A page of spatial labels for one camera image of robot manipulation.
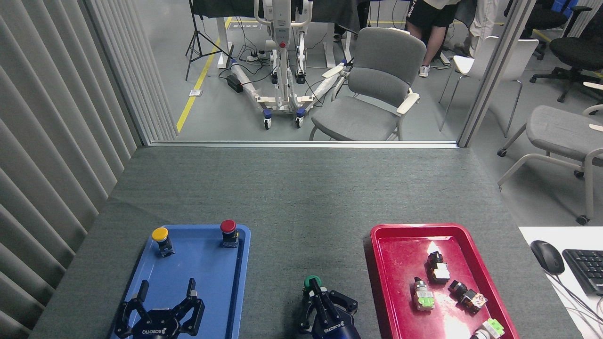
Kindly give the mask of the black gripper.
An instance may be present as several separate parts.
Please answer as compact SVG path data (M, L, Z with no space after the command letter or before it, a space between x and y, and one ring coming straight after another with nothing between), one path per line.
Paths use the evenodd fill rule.
M130 315L133 311L140 316L136 323L136 339L177 339L181 333L190 336L198 334L205 306L195 290L196 280L190 278L187 296L173 309L153 309L146 311L146 299L149 282L142 280L140 288L128 302L118 307L114 333L119 338L133 335L133 327L129 326ZM181 324L181 320L192 310L192 315Z
M304 287L298 331L312 331L313 339L359 339L353 315L358 302L337 291L321 291L321 301Z

